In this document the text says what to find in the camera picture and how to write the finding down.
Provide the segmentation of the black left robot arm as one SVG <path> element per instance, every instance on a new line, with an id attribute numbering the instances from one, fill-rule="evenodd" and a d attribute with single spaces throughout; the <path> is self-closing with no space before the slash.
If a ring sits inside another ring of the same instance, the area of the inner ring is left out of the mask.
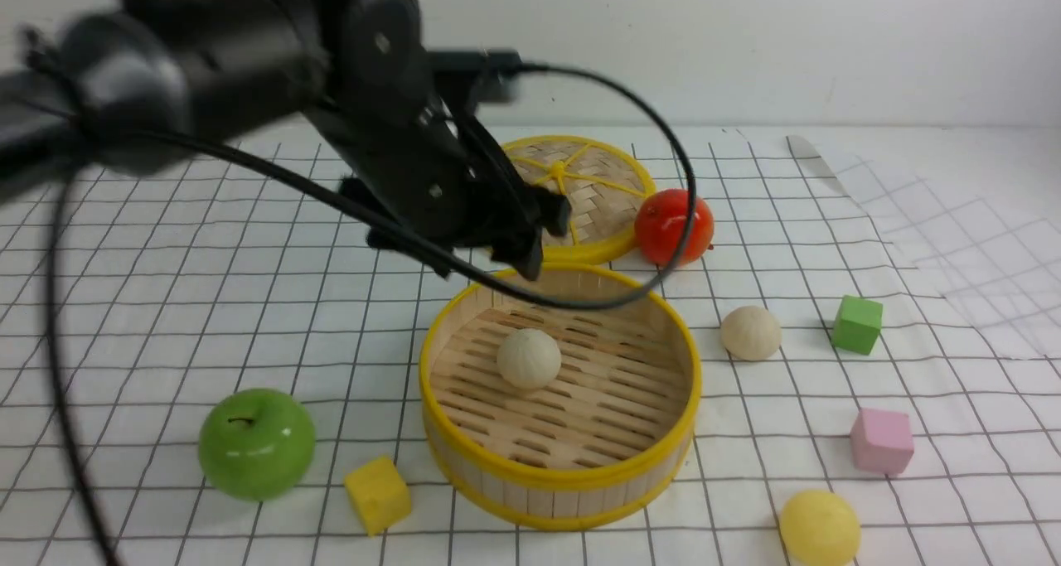
<path id="1" fill-rule="evenodd" d="M 291 181 L 368 225 L 371 248 L 436 273 L 488 248 L 539 276 L 567 204 L 516 173 L 475 118 L 503 103 L 511 49 L 422 41 L 419 0 L 119 0 L 80 16 L 56 47 L 23 32 L 2 75 L 2 200 L 70 162 L 147 177 L 294 115 L 352 170 L 336 190 Z"/>

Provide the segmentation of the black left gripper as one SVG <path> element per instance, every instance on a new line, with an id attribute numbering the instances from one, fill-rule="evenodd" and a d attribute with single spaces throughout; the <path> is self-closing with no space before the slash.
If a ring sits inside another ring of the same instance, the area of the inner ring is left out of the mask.
<path id="1" fill-rule="evenodd" d="M 541 229 L 568 237 L 571 204 L 523 181 L 475 110 L 450 110 L 437 97 L 427 121 L 399 127 L 329 102 L 305 116 L 352 166 L 343 195 L 443 248 L 490 248 L 493 263 L 534 282 L 543 263 Z"/>

